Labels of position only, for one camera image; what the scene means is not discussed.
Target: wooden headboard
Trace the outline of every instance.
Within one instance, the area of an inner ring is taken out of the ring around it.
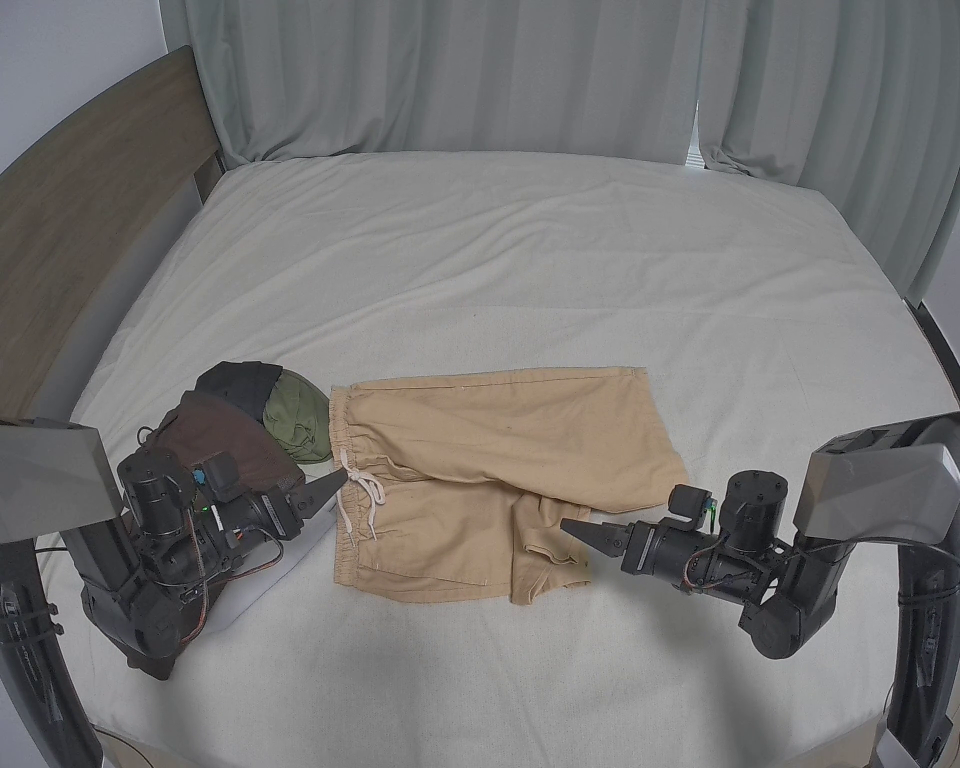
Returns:
[[[188,182],[220,178],[188,47],[87,102],[0,174],[0,416],[27,415],[71,326]]]

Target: brown garment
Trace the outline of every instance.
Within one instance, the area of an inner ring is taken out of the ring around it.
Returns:
[[[167,412],[145,445],[173,450],[189,468],[217,453],[229,453],[240,470],[240,482],[253,491],[263,492],[274,485],[289,491],[305,479],[263,424],[204,392],[184,392],[180,405]]]
[[[588,581],[562,517],[665,503],[686,481],[639,369],[397,379],[333,390],[330,440],[385,490],[343,488],[334,579],[395,600],[509,594],[529,604]]]

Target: white bed sheet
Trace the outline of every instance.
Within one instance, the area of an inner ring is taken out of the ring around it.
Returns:
[[[115,463],[221,359],[279,363],[325,390],[645,367],[695,485],[722,493],[744,468],[788,478],[783,538],[812,449],[956,408],[819,193],[599,157],[340,156],[228,173],[74,419],[101,430]],[[66,558],[44,579],[90,717],[203,766],[746,768],[882,707],[893,547],[857,547],[836,615],[781,661],[737,629],[736,607],[593,563],[590,587],[528,608],[407,605],[334,585],[327,537],[164,683],[85,620]]]

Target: tan shorts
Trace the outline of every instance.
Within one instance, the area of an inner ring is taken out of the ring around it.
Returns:
[[[383,485],[343,489],[356,546],[338,523],[334,580],[416,603],[542,592],[588,582],[562,517],[666,501],[686,472],[642,369],[537,369],[372,381],[335,388],[340,466]]]

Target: bed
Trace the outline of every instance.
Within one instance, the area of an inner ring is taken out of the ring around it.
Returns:
[[[113,463],[220,360],[324,390],[374,378],[638,366],[691,482],[791,484],[873,423],[955,410],[920,330],[819,194],[617,158],[499,153],[259,162],[223,176],[166,255],[73,420]],[[645,519],[659,519],[649,510]],[[630,519],[639,515],[621,516]],[[202,766],[773,766],[879,714],[893,547],[861,545],[836,615],[762,658],[721,602],[594,559],[531,607],[406,605],[332,582],[326,537],[169,681],[43,567],[90,718]]]

